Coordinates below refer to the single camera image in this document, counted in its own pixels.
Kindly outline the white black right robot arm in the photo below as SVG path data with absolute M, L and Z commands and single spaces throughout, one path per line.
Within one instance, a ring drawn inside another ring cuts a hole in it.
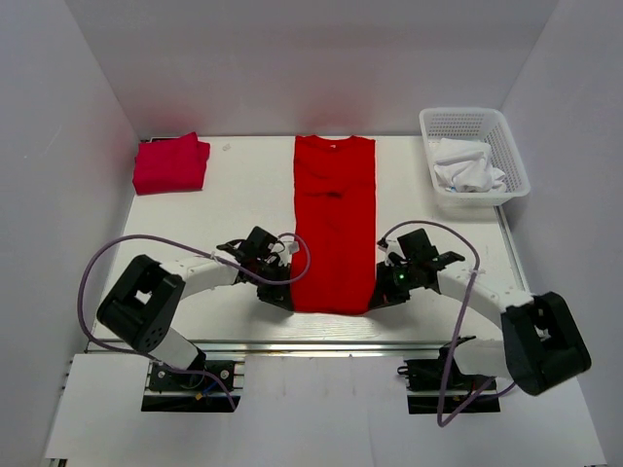
M 452 336 L 439 355 L 440 378 L 460 388 L 478 377 L 501 377 L 536 396 L 592 366 L 565 299 L 554 292 L 532 295 L 487 278 L 457 252 L 441 253 L 425 230 L 395 240 L 382 237 L 371 309 L 401 305 L 412 291 L 428 289 L 459 301 L 500 331 L 498 340 Z

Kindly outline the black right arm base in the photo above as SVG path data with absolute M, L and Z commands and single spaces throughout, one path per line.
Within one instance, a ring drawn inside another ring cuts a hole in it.
M 396 373 L 405 379 L 407 388 L 407 407 L 410 415 L 436 414 L 439 389 L 448 355 L 449 345 L 445 344 L 433 357 L 408 358 L 400 365 Z M 451 414 L 468 399 L 488 377 L 466 375 L 456 362 L 452 363 L 444 399 L 443 414 Z M 494 395 L 496 382 L 491 382 L 469 406 L 465 413 L 499 413 L 500 403 Z

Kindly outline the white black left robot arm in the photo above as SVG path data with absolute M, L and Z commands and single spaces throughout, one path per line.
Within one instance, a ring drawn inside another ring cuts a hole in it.
M 197 387 L 205 377 L 205 354 L 172 328 L 179 304 L 208 290 L 249 283 L 260 301 L 291 310 L 291 257 L 302 245 L 255 227 L 248 237 L 216 247 L 228 259 L 195 248 L 191 257 L 170 263 L 138 255 L 103 299 L 96 319 L 134 352 L 172 368 L 183 387 Z

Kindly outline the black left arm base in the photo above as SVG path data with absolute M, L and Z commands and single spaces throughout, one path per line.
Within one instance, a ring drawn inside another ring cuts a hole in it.
M 215 379 L 179 375 L 162 365 L 151 365 L 141 410 L 145 413 L 233 413 L 242 394 L 244 363 L 213 360 L 205 363 L 205 369 L 225 385 L 234 401 L 233 406 Z

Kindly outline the red t-shirt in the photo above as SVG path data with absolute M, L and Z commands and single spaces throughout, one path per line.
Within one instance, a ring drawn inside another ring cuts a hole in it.
M 295 233 L 308 245 L 292 257 L 294 310 L 358 315 L 376 283 L 376 141 L 360 136 L 295 138 Z

